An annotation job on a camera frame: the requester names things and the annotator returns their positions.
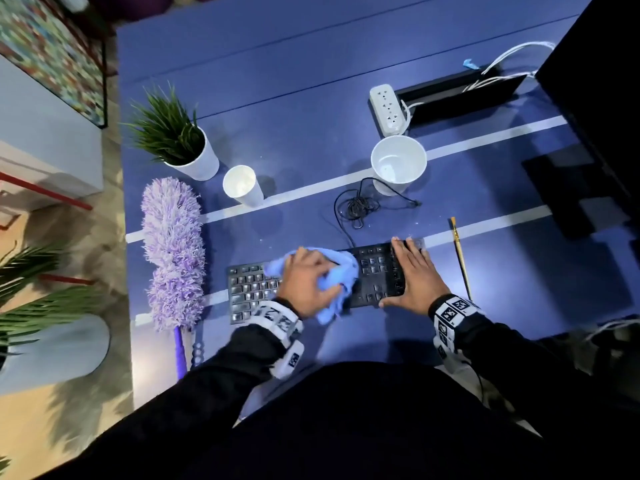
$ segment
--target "painting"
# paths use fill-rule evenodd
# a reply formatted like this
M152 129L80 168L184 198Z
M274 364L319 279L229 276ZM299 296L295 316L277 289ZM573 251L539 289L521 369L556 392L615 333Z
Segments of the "painting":
M0 0L0 55L90 120L106 125L104 76L53 0Z

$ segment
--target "power strip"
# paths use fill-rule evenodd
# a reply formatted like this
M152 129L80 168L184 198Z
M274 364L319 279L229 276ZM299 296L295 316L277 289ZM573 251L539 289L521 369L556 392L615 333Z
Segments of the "power strip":
M404 126L404 112L396 93L388 84L369 91L369 101L378 120L378 127L385 138L400 133Z

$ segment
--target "hand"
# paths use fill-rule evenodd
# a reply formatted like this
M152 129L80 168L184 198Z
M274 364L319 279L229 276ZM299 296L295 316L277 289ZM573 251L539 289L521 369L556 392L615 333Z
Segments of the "hand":
M300 318L315 315L329 306L342 290L340 284L325 291L318 289L318 278L334 266L336 264L320 251L298 248L295 255L287 256L277 296L290 302Z
M426 249L419 250L411 237L404 242L397 237L391 246L404 271L404 295L390 296L380 300L380 307L400 306L420 315L428 315L429 307L439 297L451 293L431 262Z

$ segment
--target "white cup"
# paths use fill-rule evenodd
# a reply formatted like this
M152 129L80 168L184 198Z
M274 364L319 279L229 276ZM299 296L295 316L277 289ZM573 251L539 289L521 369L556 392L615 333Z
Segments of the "white cup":
M388 136L373 147L371 166L374 177L402 193L424 173L427 152L418 140L403 135ZM374 180L373 185L382 195L396 195L380 182Z
M222 180L222 188L229 197L249 207L257 207L264 200L255 172L247 165L230 168Z

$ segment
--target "paintbrush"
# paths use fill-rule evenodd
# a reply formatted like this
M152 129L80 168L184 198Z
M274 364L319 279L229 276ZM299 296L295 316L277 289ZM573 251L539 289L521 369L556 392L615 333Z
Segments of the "paintbrush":
M460 246L460 236L458 236L458 229L456 227L456 218L451 218L451 225L453 227L453 243L456 245L456 254L458 255L458 262L460 263L460 270L462 270L462 278L465 281L465 288L467 289L467 296L471 298L471 288L469 288L469 278L467 276L467 268L465 266L465 258L462 256L462 246Z

